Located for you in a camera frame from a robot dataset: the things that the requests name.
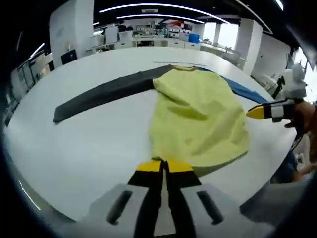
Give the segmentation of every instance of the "clothing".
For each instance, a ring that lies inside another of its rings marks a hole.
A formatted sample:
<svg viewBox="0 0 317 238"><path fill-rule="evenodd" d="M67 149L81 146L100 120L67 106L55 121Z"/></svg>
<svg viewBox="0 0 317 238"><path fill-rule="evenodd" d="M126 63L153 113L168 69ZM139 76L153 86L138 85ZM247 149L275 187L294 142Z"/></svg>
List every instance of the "clothing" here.
<svg viewBox="0 0 317 238"><path fill-rule="evenodd" d="M292 151L289 151L273 177L277 180L277 183L290 183L296 171L297 161L295 155Z"/></svg>
<svg viewBox="0 0 317 238"><path fill-rule="evenodd" d="M56 107L53 122L59 123L78 113L84 112L99 105L109 103L136 93L154 89L153 79L161 77L174 68L176 68L176 66L169 64L143 72L134 73L101 84ZM196 69L209 71L202 68L189 67L189 70ZM253 100L257 103L267 102L258 93L253 92L227 78L223 77L223 79L227 81L233 93Z"/></svg>
<svg viewBox="0 0 317 238"><path fill-rule="evenodd" d="M245 111L219 75L176 67L153 83L160 94L150 127L152 158L210 167L248 151Z"/></svg>

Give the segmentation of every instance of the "white table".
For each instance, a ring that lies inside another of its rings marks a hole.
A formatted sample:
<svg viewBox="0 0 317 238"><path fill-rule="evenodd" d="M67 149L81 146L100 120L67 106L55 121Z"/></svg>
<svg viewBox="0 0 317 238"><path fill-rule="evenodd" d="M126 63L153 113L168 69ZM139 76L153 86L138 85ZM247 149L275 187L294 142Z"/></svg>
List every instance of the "white table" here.
<svg viewBox="0 0 317 238"><path fill-rule="evenodd" d="M25 96L5 129L7 149L30 186L55 209L78 221L89 206L118 183L127 183L136 166L150 159L148 128L157 92L143 92L53 123L55 108L102 83L138 71L181 61L207 69L270 95L226 60L201 51L143 47L88 56L45 76ZM237 96L245 110L256 103ZM239 204L252 197L279 167L295 130L271 120L247 120L251 144L241 159L201 178Z"/></svg>

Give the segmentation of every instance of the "blue fabric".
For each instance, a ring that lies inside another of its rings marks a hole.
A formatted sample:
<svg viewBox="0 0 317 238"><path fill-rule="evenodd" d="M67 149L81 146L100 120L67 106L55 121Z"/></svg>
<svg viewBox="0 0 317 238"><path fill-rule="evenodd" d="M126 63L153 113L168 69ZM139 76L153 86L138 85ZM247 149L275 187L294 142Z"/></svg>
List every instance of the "blue fabric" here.
<svg viewBox="0 0 317 238"><path fill-rule="evenodd" d="M277 179L278 183L290 183L295 171L297 171L297 162L293 152L289 151L273 176Z"/></svg>
<svg viewBox="0 0 317 238"><path fill-rule="evenodd" d="M199 68L199 67L198 67L198 70L212 72L211 70L208 70L205 68ZM251 91L250 89L242 86L241 84L236 83L236 82L234 82L228 78L225 78L221 75L220 75L220 77L222 77L228 83L229 87L231 88L231 90L234 94L237 94L241 97L250 99L251 101L254 101L256 103L267 103L268 102L268 100L266 100L264 97L262 97L257 92Z"/></svg>

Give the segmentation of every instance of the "white pillar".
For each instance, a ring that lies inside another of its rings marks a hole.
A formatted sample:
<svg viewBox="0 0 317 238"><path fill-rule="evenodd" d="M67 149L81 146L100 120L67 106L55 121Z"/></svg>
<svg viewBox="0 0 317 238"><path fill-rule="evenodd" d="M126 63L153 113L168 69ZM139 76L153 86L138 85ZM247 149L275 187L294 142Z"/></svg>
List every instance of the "white pillar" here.
<svg viewBox="0 0 317 238"><path fill-rule="evenodd" d="M235 50L246 60L243 71L250 75L260 49L262 27L254 20L241 19Z"/></svg>
<svg viewBox="0 0 317 238"><path fill-rule="evenodd" d="M50 46L55 68L61 56L76 50L78 58L88 55L89 38L94 35L94 0L69 0L50 17Z"/></svg>
<svg viewBox="0 0 317 238"><path fill-rule="evenodd" d="M192 33L199 35L199 38L202 39L204 36L205 24L194 24Z"/></svg>
<svg viewBox="0 0 317 238"><path fill-rule="evenodd" d="M218 43L219 41L220 29L221 29L221 24L218 23L216 25L216 31L214 33L214 39L213 39L214 43Z"/></svg>

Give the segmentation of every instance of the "storage box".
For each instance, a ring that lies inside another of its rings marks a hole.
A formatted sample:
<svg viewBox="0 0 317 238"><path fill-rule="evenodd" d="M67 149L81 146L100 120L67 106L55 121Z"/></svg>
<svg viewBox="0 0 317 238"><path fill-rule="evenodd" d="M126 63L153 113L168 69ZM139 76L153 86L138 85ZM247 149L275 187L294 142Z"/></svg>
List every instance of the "storage box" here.
<svg viewBox="0 0 317 238"><path fill-rule="evenodd" d="M133 31L122 31L119 32L119 39L121 42L123 41L132 41Z"/></svg>
<svg viewBox="0 0 317 238"><path fill-rule="evenodd" d="M183 32L179 33L179 36L178 36L179 40L188 42L188 38L189 38L189 33L183 33Z"/></svg>
<svg viewBox="0 0 317 238"><path fill-rule="evenodd" d="M96 35L89 38L89 49L92 47L96 47L99 45L103 45L105 41L105 36L103 35Z"/></svg>
<svg viewBox="0 0 317 238"><path fill-rule="evenodd" d="M199 43L199 35L190 33L188 37L188 41L192 43Z"/></svg>
<svg viewBox="0 0 317 238"><path fill-rule="evenodd" d="M118 28L116 26L111 26L105 29L105 41L106 44L118 41Z"/></svg>

